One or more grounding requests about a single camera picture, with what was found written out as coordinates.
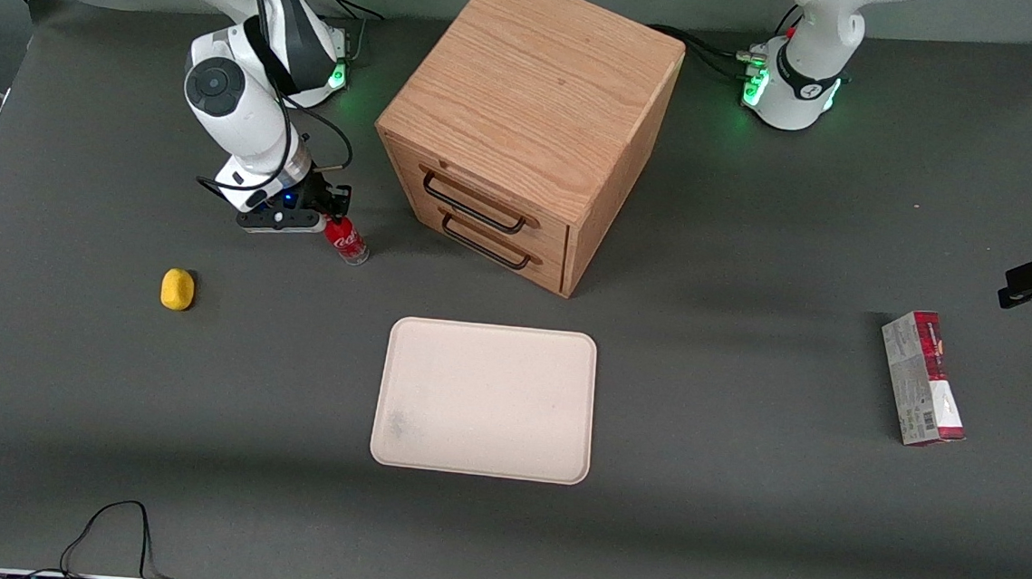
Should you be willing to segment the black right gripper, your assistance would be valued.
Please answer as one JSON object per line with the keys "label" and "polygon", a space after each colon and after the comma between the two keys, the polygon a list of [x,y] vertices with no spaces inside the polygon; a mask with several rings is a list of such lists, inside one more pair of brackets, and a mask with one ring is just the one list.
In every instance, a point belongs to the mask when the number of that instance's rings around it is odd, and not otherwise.
{"label": "black right gripper", "polygon": [[286,208],[311,211],[327,218],[347,217],[352,202],[349,185],[329,185],[325,180],[304,179],[287,190]]}

